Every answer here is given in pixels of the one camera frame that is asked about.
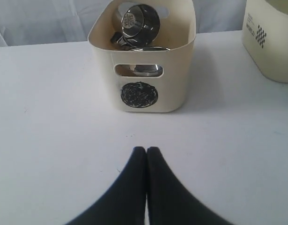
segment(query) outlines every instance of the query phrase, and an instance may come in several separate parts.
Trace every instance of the white table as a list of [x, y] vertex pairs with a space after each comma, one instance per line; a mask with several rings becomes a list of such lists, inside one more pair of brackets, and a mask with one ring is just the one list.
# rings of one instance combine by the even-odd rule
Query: white table
[[87, 42], [0, 48], [0, 225], [60, 225], [99, 198], [134, 146], [237, 225], [288, 225], [288, 84], [241, 32], [199, 34], [184, 106], [112, 108]]

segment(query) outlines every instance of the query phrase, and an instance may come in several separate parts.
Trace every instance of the metal object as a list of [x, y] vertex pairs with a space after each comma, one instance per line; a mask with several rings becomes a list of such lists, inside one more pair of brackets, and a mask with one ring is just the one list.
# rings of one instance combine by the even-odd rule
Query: metal object
[[[162, 48], [157, 46], [147, 46], [144, 48], [135, 48], [130, 51], [142, 52], [142, 51], [169, 51], [168, 48]], [[163, 74], [163, 68], [157, 64], [155, 65], [126, 65], [136, 76], [143, 77], [157, 77]]]
[[[119, 12], [116, 10], [113, 23], [118, 16]], [[130, 7], [121, 19], [122, 37], [117, 34], [117, 38], [113, 37], [111, 42], [119, 46], [145, 47], [156, 39], [159, 29], [160, 18], [157, 11], [149, 5], [138, 4]]]

